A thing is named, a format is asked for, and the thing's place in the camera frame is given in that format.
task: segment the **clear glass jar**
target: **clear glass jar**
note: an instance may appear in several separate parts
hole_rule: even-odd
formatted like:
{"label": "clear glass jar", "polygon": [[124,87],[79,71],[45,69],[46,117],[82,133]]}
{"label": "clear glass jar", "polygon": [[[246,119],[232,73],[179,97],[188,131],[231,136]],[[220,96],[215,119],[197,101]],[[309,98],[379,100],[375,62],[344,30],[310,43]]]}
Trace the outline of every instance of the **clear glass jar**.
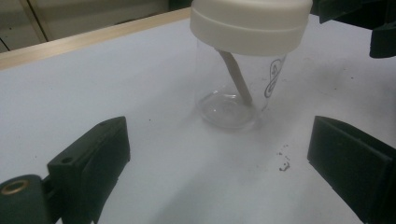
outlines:
{"label": "clear glass jar", "polygon": [[244,128],[262,116],[286,55],[248,56],[198,40],[195,103],[202,117],[224,128]]}

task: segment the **straw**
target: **straw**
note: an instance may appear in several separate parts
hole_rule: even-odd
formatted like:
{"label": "straw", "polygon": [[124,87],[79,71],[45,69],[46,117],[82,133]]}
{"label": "straw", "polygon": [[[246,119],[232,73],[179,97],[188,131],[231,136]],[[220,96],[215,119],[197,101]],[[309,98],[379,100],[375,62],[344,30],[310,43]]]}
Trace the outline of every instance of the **straw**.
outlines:
{"label": "straw", "polygon": [[239,69],[238,62],[235,60],[230,52],[222,51],[220,49],[217,49],[217,51],[227,65],[227,69],[230,73],[231,78],[233,79],[233,83],[235,84],[235,87],[239,91],[239,94],[241,95],[245,104],[251,105],[251,95],[248,91],[248,86],[244,78],[242,77],[241,69]]}

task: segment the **logo on jar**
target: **logo on jar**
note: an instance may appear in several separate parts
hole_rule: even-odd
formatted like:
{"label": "logo on jar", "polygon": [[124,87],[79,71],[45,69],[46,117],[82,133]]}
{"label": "logo on jar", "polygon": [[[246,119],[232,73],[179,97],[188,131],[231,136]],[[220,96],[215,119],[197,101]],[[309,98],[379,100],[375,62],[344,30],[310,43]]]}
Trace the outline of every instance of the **logo on jar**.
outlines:
{"label": "logo on jar", "polygon": [[270,83],[268,83],[267,88],[265,88],[265,97],[270,98],[275,84],[277,82],[277,78],[279,77],[280,69],[282,67],[282,61],[280,59],[277,59],[271,63],[270,67]]}

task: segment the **white lid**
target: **white lid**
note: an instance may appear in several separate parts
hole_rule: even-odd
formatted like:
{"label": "white lid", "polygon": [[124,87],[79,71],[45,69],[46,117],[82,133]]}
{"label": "white lid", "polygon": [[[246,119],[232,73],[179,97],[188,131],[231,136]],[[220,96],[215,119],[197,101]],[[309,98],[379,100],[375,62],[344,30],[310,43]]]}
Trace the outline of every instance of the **white lid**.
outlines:
{"label": "white lid", "polygon": [[194,0],[190,28],[216,49],[283,55],[300,44],[311,6],[312,0]]}

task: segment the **white tabletop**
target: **white tabletop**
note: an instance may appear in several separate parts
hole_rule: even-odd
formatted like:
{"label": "white tabletop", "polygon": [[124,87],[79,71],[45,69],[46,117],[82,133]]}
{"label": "white tabletop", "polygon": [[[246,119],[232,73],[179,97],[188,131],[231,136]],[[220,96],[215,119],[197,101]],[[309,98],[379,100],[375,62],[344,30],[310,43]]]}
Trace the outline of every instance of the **white tabletop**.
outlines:
{"label": "white tabletop", "polygon": [[99,223],[361,223],[306,154],[315,115],[396,147],[396,58],[371,59],[370,36],[310,16],[266,118],[244,132],[195,110],[188,20],[0,71],[0,182],[45,177],[91,127],[125,116],[132,160]]}

